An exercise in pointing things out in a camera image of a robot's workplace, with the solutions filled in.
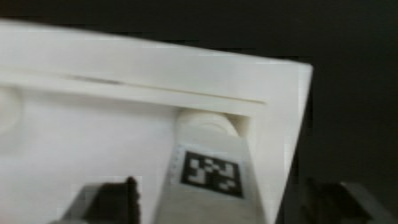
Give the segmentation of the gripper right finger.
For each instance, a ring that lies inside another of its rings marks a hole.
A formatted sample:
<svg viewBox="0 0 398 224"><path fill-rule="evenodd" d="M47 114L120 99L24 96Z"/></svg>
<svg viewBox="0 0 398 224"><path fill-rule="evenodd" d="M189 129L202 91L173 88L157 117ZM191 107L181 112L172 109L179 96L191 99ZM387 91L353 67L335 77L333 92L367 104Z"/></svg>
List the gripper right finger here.
<svg viewBox="0 0 398 224"><path fill-rule="evenodd" d="M398 218L358 183L308 179L300 224L398 224Z"/></svg>

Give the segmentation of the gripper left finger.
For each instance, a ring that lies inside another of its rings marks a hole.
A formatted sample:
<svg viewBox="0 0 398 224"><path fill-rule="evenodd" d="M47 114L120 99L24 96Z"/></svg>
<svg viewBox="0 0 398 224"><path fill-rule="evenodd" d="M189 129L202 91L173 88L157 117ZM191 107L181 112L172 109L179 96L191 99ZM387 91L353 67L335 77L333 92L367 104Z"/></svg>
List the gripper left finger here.
<svg viewBox="0 0 398 224"><path fill-rule="evenodd" d="M62 217L51 224L140 224L136 180L85 185Z"/></svg>

